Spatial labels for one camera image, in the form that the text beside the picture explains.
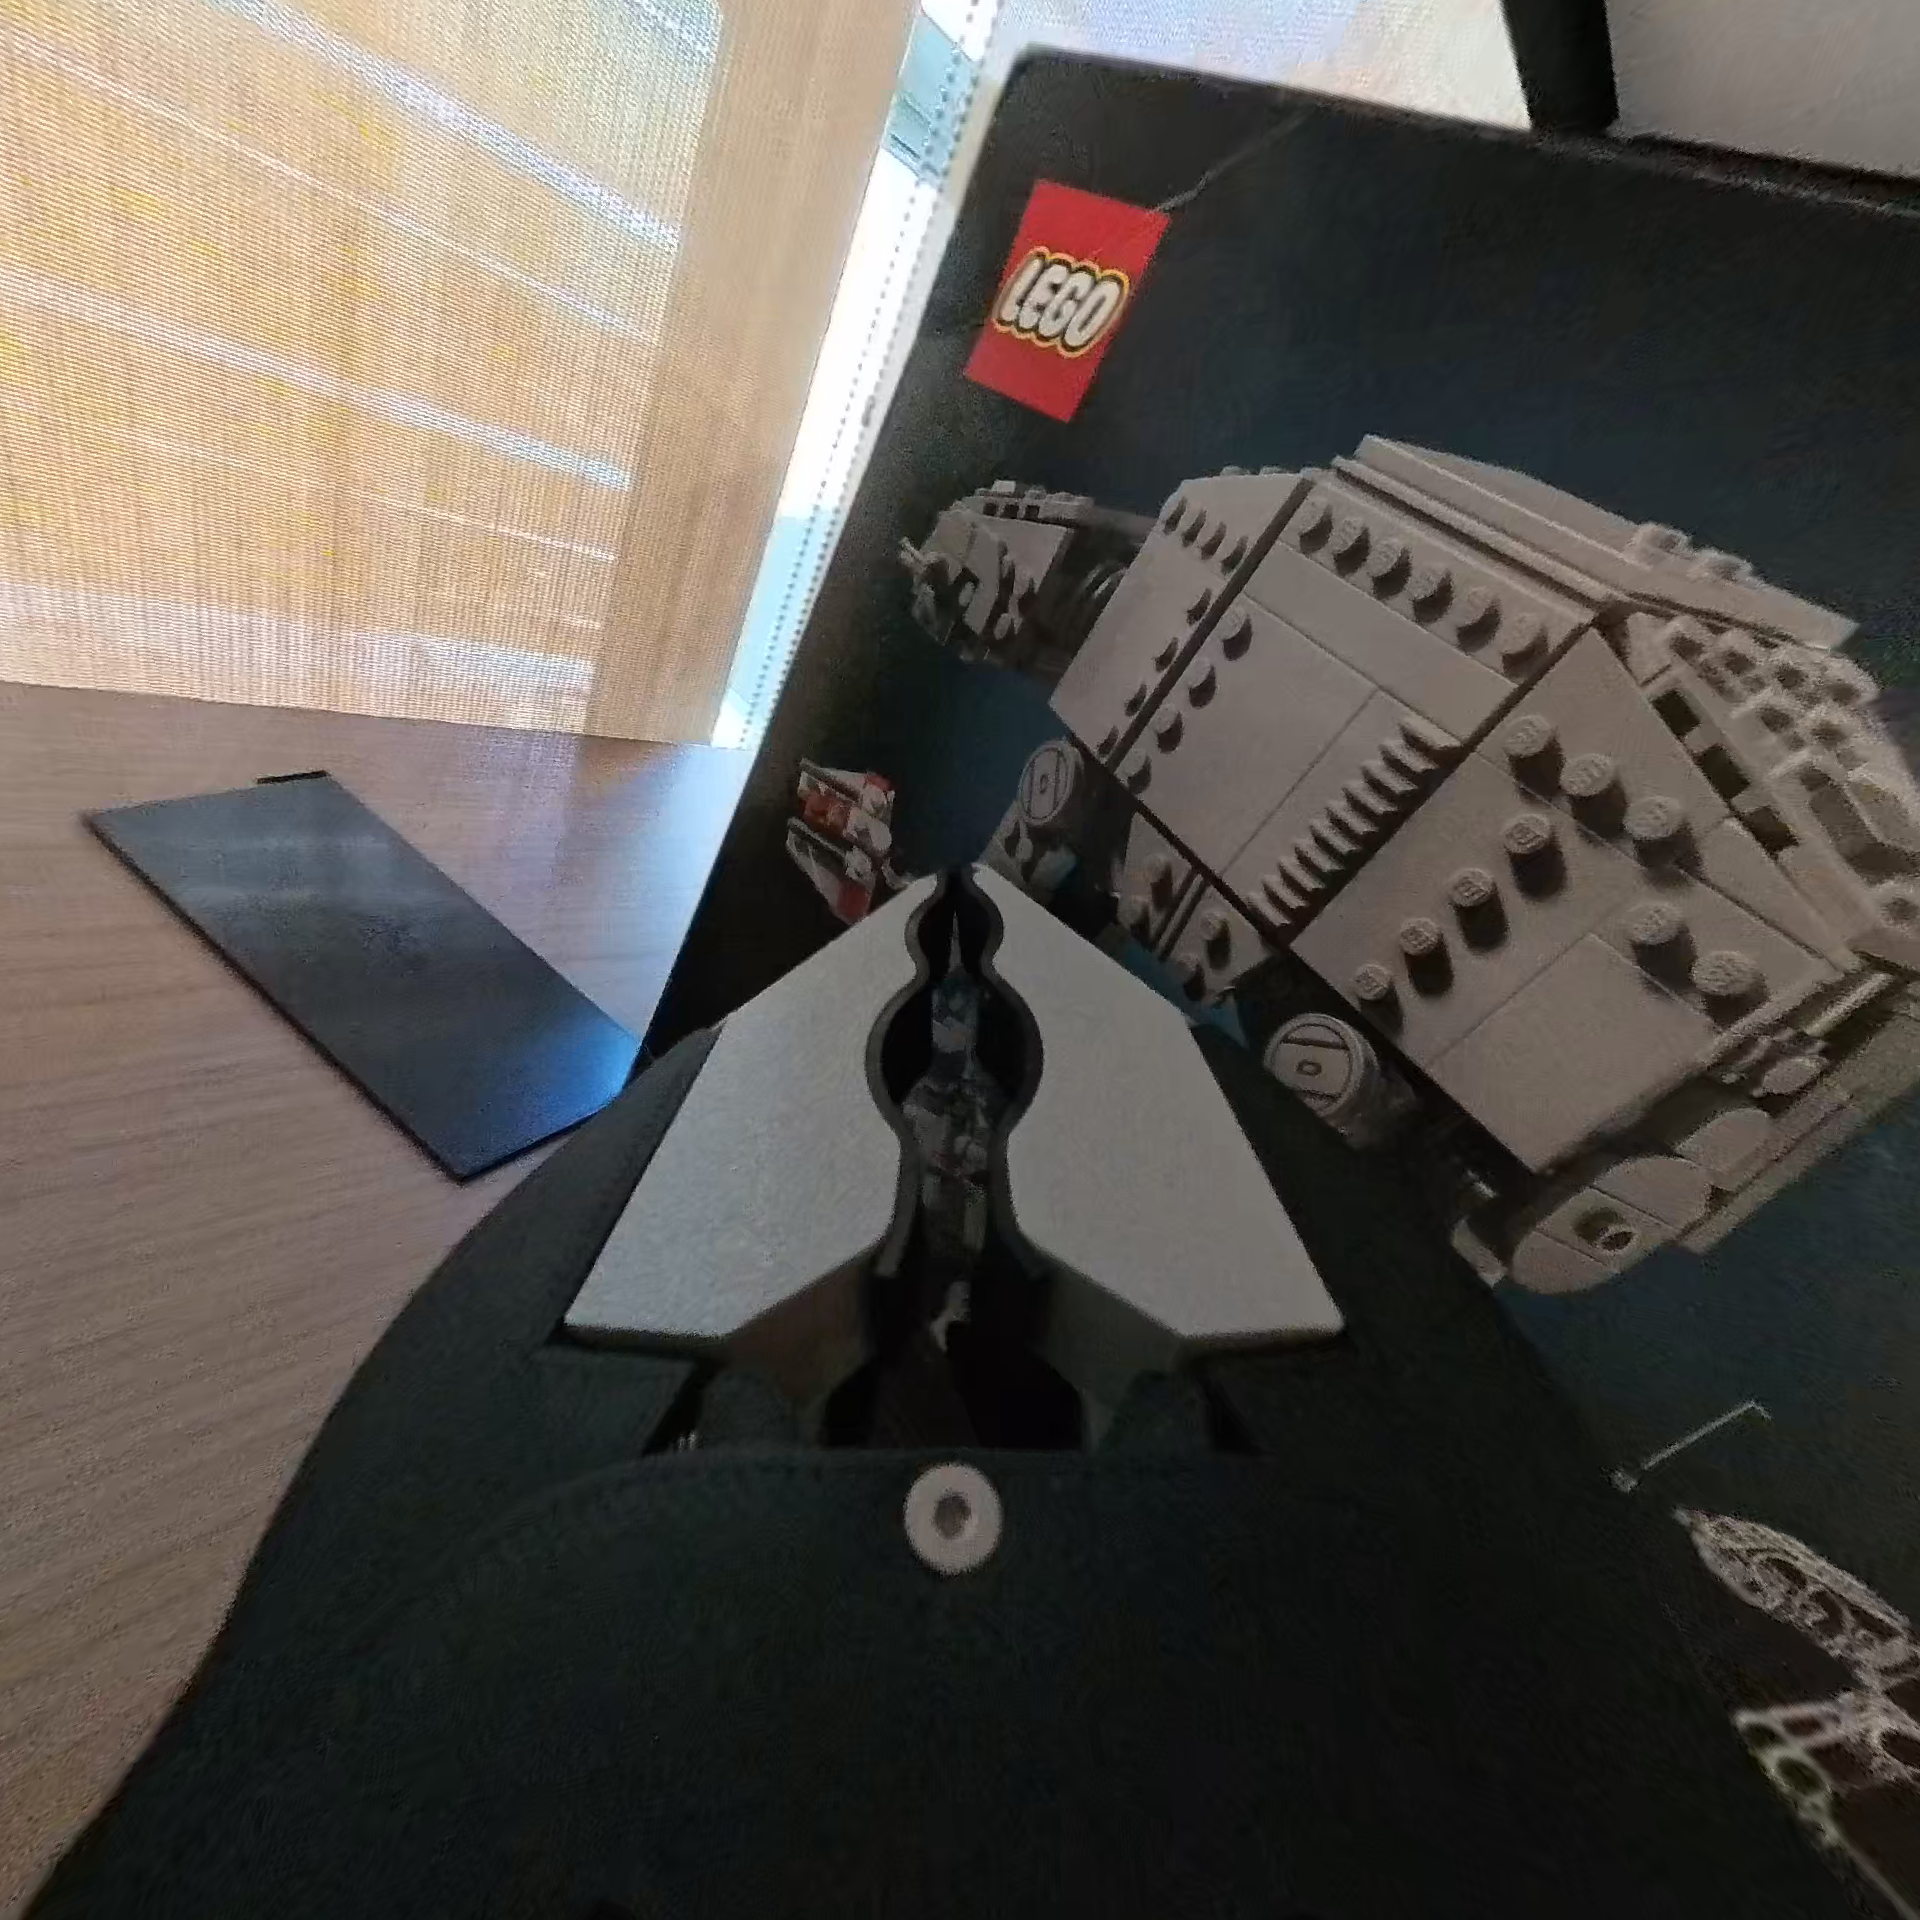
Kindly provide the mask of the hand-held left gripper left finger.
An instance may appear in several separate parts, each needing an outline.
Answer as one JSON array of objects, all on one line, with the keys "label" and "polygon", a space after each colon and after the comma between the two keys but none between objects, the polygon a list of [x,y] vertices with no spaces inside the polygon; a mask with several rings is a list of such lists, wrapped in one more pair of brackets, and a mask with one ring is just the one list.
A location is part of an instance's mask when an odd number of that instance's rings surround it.
[{"label": "hand-held left gripper left finger", "polygon": [[919,1214],[887,1044],[932,988],[956,875],[909,883],[729,1013],[561,1331],[775,1387],[806,1438],[873,1364],[873,1287]]}]

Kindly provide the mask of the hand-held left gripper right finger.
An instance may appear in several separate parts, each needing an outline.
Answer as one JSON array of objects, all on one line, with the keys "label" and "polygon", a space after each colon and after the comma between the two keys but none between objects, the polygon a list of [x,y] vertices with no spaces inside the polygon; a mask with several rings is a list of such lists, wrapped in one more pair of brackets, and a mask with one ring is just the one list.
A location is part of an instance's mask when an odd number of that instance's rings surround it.
[{"label": "hand-held left gripper right finger", "polygon": [[1141,1381],[1341,1340],[1193,1022],[992,868],[950,904],[1006,1090],[964,1344],[989,1440],[1094,1444]]}]

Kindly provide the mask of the black toy brick set box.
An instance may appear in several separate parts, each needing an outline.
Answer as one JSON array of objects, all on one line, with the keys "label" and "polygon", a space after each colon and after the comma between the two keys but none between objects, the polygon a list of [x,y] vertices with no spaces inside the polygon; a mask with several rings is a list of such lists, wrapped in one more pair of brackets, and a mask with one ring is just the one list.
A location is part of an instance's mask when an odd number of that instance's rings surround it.
[{"label": "black toy brick set box", "polygon": [[1713,1568],[1820,1861],[1916,1916],[1916,190],[1017,63],[646,1035],[825,944],[805,751],[1237,1046]]}]

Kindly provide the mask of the black flat card sheet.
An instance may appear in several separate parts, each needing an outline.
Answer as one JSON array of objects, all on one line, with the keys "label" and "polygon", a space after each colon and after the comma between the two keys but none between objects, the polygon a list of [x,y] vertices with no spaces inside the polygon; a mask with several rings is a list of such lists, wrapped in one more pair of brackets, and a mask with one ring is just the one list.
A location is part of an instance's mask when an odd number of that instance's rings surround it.
[{"label": "black flat card sheet", "polygon": [[331,774],[85,824],[453,1181],[633,1079],[638,1038]]}]

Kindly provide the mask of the beige window roller blind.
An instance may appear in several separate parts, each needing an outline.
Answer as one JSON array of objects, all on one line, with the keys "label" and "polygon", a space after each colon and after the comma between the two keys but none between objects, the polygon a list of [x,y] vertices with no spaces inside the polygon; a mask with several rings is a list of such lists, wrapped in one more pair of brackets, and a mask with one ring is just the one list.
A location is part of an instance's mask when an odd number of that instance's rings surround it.
[{"label": "beige window roller blind", "polygon": [[707,740],[913,14],[5,2],[5,682]]}]

